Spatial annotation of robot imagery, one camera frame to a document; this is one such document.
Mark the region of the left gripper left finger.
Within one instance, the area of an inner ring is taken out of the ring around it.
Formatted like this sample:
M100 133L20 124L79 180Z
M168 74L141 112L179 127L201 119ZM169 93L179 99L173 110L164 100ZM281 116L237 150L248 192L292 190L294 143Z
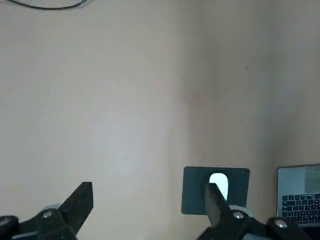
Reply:
M29 220L0 217L2 240L76 240L94 207L93 184L82 182L62 203L42 209Z

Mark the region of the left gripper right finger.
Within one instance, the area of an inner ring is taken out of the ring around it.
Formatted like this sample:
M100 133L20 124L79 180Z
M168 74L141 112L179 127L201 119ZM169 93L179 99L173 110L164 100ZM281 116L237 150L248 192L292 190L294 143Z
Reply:
M261 223L240 209L231 209L218 186L207 184L204 191L206 214L210 221L199 240L309 240L295 222L271 217Z

